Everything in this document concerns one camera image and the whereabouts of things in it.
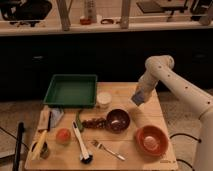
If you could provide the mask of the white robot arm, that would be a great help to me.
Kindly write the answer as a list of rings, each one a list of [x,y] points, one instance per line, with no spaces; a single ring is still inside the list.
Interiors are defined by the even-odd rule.
[[[195,171],[213,171],[213,96],[172,71],[174,59],[170,55],[151,56],[145,61],[145,73],[138,80],[132,101],[146,103],[161,81],[179,100],[188,105],[202,123],[201,143],[196,148]]]

